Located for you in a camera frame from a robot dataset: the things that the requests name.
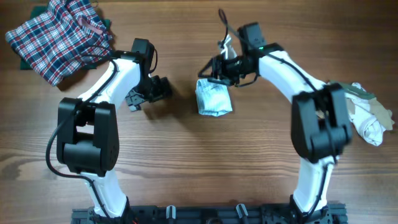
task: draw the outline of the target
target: black metal base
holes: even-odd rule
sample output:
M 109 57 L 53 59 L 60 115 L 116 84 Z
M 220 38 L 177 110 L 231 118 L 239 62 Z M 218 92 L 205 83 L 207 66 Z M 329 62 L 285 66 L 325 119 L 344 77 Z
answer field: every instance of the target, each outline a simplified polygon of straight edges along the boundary
M 224 224 L 293 224 L 297 223 L 291 213 L 289 204 L 266 204 L 260 207 L 246 207 L 247 221 L 239 219 L 235 207 L 177 207 L 176 219 L 166 219 L 166 208 L 156 206 L 133 206 L 131 210 L 139 224 L 216 224 L 217 219 Z M 74 209 L 71 224 L 106 223 L 105 220 L 95 222 L 93 207 L 88 209 Z M 116 220 L 116 223 L 132 224 Z M 345 204 L 328 204 L 326 215 L 311 224 L 347 224 Z

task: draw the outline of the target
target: crumpled cloth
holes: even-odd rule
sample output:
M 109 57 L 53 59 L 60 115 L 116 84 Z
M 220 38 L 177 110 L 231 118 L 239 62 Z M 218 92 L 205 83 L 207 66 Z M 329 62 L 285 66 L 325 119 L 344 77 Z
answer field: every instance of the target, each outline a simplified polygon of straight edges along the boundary
M 352 85 L 365 91 L 359 83 Z M 366 142 L 379 146 L 383 141 L 383 132 L 392 130 L 392 112 L 386 110 L 376 98 L 365 100 L 349 93 L 346 93 L 345 97 L 348 99 L 349 120 L 354 124 L 358 134 Z
M 108 56 L 112 36 L 89 0 L 50 0 L 47 11 L 6 33 L 6 40 L 52 86 L 86 64 Z
M 197 81 L 197 103 L 199 114 L 221 116 L 232 111 L 226 85 L 211 83 L 207 79 Z

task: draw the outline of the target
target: plaid cloth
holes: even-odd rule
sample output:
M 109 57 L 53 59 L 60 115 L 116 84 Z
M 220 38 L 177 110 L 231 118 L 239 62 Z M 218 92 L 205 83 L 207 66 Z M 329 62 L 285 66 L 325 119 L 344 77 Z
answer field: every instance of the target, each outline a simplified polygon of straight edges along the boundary
M 7 32 L 6 40 L 38 74 L 52 86 L 85 64 L 107 56 L 112 36 L 95 13 L 89 0 L 50 0 L 47 12 Z

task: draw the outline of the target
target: wood grain surface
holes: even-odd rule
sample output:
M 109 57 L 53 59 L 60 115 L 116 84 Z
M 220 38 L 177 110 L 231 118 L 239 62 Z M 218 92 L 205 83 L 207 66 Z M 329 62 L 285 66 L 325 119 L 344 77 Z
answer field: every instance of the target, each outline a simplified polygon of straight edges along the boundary
M 37 1 L 2 1 L 0 34 L 28 20 Z M 155 75 L 167 76 L 174 96 L 130 113 L 118 111 L 121 152 L 116 170 L 133 205 L 236 205 L 288 202 L 299 157 L 290 140 L 290 104 L 265 80 L 230 88 L 234 111 L 200 116 L 197 73 L 218 53 L 224 27 L 217 10 L 239 26 L 258 21 L 320 80 L 360 82 L 398 113 L 396 1 L 100 1 L 112 20 L 114 47 L 149 39 L 159 52 Z M 239 49 L 235 40 L 234 46 Z M 0 223 L 69 223 L 71 209 L 92 205 L 80 180 L 53 175 L 45 146 L 63 97 L 92 86 L 107 64 L 77 72 L 51 87 L 0 42 Z M 56 163 L 63 172 L 67 168 Z M 374 147 L 357 133 L 331 178 L 328 199 L 346 203 L 350 223 L 398 223 L 398 135 Z

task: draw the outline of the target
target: green cloth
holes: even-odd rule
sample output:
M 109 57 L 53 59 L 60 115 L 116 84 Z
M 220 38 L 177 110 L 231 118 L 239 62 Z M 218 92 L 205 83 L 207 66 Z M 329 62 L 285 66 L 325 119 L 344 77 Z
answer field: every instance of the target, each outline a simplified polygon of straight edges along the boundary
M 37 16 L 39 16 L 41 13 L 45 12 L 47 10 L 47 6 L 35 6 L 30 13 L 30 18 L 33 19 Z M 102 23 L 105 25 L 106 29 L 109 30 L 111 27 L 111 21 L 109 19 L 101 19 Z M 96 64 L 91 64 L 91 65 L 85 65 L 81 69 L 83 70 L 90 70 L 90 69 L 96 69 L 97 65 Z M 21 70 L 31 70 L 32 67 L 24 61 L 24 59 L 21 59 L 21 64 L 20 64 L 20 69 Z
M 352 95 L 359 97 L 361 99 L 364 99 L 364 100 L 370 100 L 370 99 L 373 99 L 376 97 L 373 93 L 368 93 L 366 91 L 363 91 L 363 90 L 356 88 L 355 86 L 352 86 L 347 83 L 342 83 L 342 82 L 333 81 L 333 80 L 331 80 L 330 83 L 331 84 L 339 83 L 341 85 L 341 87 L 343 87 L 343 89 L 346 93 L 352 94 Z

